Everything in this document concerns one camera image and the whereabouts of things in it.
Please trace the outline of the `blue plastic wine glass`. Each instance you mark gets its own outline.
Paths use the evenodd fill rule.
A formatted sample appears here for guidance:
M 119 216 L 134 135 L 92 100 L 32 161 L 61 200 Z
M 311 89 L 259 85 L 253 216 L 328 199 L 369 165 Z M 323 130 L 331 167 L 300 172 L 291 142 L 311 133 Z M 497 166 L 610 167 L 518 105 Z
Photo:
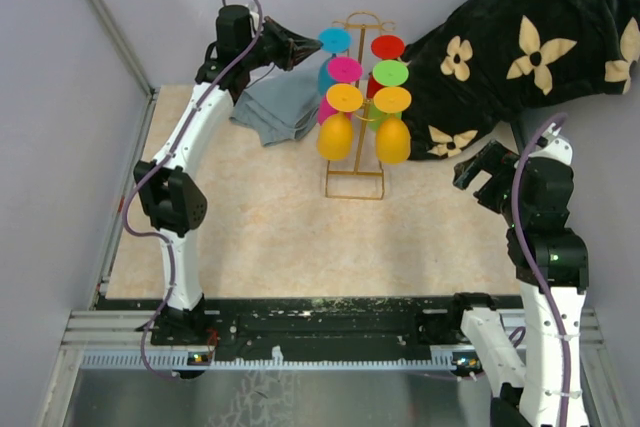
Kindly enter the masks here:
M 344 29 L 331 27 L 322 31 L 318 40 L 322 43 L 321 49 L 329 57 L 321 65 L 317 77 L 317 90 L 324 96 L 330 87 L 337 83 L 329 73 L 329 63 L 343 54 L 351 46 L 351 35 Z

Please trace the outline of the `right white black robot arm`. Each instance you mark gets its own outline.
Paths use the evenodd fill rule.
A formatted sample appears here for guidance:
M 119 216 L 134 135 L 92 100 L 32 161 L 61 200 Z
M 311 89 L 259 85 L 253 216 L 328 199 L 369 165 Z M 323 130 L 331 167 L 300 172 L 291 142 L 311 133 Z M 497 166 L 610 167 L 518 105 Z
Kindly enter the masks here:
M 479 173 L 489 174 L 474 195 L 508 224 L 508 256 L 524 308 L 524 357 L 488 294 L 456 294 L 446 319 L 448 334 L 473 346 L 490 383 L 493 426 L 589 423 L 580 374 L 588 251 L 566 225 L 574 190 L 570 162 L 571 148 L 562 140 L 526 160 L 491 141 L 454 169 L 461 190 Z

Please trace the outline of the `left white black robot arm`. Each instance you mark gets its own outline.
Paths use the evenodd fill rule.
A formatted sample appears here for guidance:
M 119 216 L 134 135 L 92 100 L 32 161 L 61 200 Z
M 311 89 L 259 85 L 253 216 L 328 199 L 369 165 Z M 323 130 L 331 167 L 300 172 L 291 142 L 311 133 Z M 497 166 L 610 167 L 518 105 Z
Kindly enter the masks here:
M 254 70 L 272 65 L 290 71 L 322 47 L 243 5 L 219 10 L 215 35 L 173 132 L 152 160 L 133 169 L 134 194 L 151 225 L 147 234 L 162 252 L 165 293 L 148 325 L 155 345 L 204 344 L 213 330 L 197 254 L 208 201 L 195 176 L 214 130 L 230 116 Z

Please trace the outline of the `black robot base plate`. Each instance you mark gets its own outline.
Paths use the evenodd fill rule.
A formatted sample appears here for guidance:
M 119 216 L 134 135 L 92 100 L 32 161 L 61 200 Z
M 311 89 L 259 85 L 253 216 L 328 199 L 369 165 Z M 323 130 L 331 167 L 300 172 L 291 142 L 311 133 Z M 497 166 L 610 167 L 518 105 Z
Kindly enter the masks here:
M 154 345 L 202 346 L 218 361 L 427 361 L 437 345 L 463 341 L 462 314 L 502 307 L 485 293 L 437 297 L 339 297 L 202 300 L 191 310 L 164 308 Z

